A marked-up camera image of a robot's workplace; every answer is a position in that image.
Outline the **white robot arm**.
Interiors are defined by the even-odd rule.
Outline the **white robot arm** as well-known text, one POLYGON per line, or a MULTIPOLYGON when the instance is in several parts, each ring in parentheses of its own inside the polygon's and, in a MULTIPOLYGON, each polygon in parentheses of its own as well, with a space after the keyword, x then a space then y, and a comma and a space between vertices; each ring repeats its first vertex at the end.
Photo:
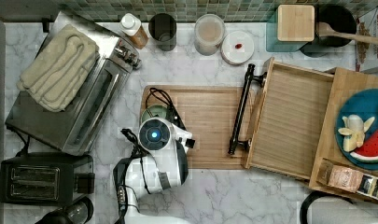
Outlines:
POLYGON ((130 129, 121 132, 133 143, 133 150, 113 169, 119 208, 115 224, 190 224, 178 217, 144 215, 138 201, 185 183, 189 174, 187 153, 194 144, 192 133, 160 117, 143 122, 139 133, 130 129))

